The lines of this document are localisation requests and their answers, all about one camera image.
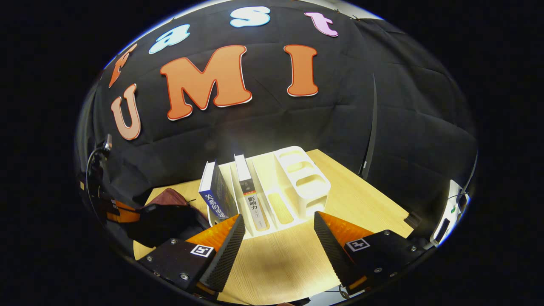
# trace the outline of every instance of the orange letter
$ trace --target orange letter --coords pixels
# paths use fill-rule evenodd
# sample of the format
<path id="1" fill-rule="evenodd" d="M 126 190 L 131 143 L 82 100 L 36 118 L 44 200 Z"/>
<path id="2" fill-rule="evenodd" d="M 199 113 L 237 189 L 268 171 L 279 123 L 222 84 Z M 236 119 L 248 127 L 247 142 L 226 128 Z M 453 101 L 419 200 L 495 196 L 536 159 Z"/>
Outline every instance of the orange letter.
<path id="1" fill-rule="evenodd" d="M 125 63 L 127 62 L 127 59 L 128 59 L 128 54 L 131 53 L 132 51 L 134 51 L 134 48 L 136 48 L 138 44 L 134 44 L 134 46 L 132 46 L 130 49 L 128 49 L 127 52 L 125 52 L 125 54 L 123 54 L 123 56 L 117 60 L 117 62 L 115 63 L 115 67 L 113 67 L 113 74 L 112 74 L 112 80 L 109 81 L 109 86 L 108 88 L 111 88 L 113 83 L 115 83 L 115 81 L 117 81 L 117 78 L 119 77 L 119 74 L 121 74 L 121 67 L 125 66 Z"/>
<path id="2" fill-rule="evenodd" d="M 317 93 L 317 86 L 313 83 L 312 58 L 317 51 L 314 48 L 302 45 L 288 45 L 283 47 L 291 56 L 292 83 L 287 93 L 293 97 L 313 96 Z"/>
<path id="3" fill-rule="evenodd" d="M 186 57 L 164 65 L 160 73 L 166 76 L 170 96 L 168 119 L 185 118 L 193 112 L 193 107 L 183 98 L 184 90 L 198 108 L 205 110 L 216 82 L 217 96 L 213 99 L 216 106 L 249 102 L 251 92 L 245 89 L 242 76 L 242 54 L 246 50 L 244 46 L 226 46 L 215 50 L 204 72 L 200 72 Z"/>
<path id="4" fill-rule="evenodd" d="M 136 108 L 136 99 L 134 98 L 134 91 L 136 91 L 136 84 L 130 85 L 123 96 L 127 99 L 128 112 L 131 115 L 132 125 L 128 127 L 123 120 L 123 114 L 121 113 L 121 97 L 117 97 L 112 103 L 113 117 L 115 118 L 115 124 L 119 134 L 126 140 L 136 139 L 140 135 L 140 115 Z"/>

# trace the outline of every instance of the book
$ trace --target book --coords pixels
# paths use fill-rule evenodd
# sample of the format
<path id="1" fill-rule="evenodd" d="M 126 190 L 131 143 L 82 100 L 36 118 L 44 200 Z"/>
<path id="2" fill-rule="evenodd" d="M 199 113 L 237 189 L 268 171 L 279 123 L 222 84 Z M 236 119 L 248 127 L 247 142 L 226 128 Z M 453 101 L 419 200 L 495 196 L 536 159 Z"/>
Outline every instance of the book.
<path id="1" fill-rule="evenodd" d="M 238 213 L 236 202 L 227 188 L 227 183 L 217 162 L 206 162 L 200 180 L 199 193 L 219 221 L 233 217 Z"/>
<path id="2" fill-rule="evenodd" d="M 242 188 L 242 193 L 244 194 L 244 199 L 248 205 L 255 228 L 258 231 L 263 231 L 267 229 L 266 217 L 264 216 L 263 207 L 261 203 L 259 203 L 255 184 L 249 173 L 248 164 L 245 161 L 244 155 L 235 155 L 234 162 L 236 163 L 236 169 L 238 171 L 240 187 Z"/>

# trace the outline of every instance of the wooden table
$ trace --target wooden table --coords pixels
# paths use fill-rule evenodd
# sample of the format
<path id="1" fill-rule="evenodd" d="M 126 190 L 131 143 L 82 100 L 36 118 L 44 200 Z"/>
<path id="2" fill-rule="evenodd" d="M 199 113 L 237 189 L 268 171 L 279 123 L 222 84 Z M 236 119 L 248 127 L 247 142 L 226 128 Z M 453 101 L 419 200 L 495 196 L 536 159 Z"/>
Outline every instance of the wooden table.
<path id="1" fill-rule="evenodd" d="M 412 228 L 408 212 L 359 176 L 319 150 L 307 152 L 331 182 L 325 212 L 372 232 L 393 230 L 406 238 Z M 170 187 L 207 214 L 198 194 L 200 180 L 155 188 L 147 202 Z M 153 249 L 134 241 L 138 260 Z M 231 274 L 218 300 L 240 304 L 278 304 L 306 298 L 340 284 L 321 243 L 313 220 L 266 236 L 242 241 Z"/>

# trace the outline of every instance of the blue book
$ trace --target blue book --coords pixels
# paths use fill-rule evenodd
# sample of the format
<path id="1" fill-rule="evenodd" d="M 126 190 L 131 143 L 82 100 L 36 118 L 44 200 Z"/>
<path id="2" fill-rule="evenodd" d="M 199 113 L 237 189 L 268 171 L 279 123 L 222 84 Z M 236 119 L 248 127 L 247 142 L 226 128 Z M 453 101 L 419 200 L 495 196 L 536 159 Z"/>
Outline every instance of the blue book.
<path id="1" fill-rule="evenodd" d="M 217 162 L 206 162 L 200 180 L 199 193 L 209 206 L 209 210 L 213 211 L 219 221 L 233 217 L 238 213 L 236 202 L 228 191 L 227 183 Z"/>

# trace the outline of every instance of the white desk organizer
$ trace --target white desk organizer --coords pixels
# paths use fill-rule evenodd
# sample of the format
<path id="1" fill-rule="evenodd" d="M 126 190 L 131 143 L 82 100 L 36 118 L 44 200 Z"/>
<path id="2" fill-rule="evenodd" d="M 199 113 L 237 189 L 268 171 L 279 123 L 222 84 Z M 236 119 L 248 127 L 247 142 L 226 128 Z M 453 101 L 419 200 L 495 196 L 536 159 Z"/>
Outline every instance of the white desk organizer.
<path id="1" fill-rule="evenodd" d="M 244 216 L 244 239 L 264 236 L 293 227 L 324 211 L 331 183 L 301 147 L 290 146 L 278 151 L 247 157 L 259 203 L 267 219 L 266 230 L 257 231 L 240 188 L 236 164 L 219 166 L 229 191 Z M 208 209 L 210 225 L 215 215 Z"/>

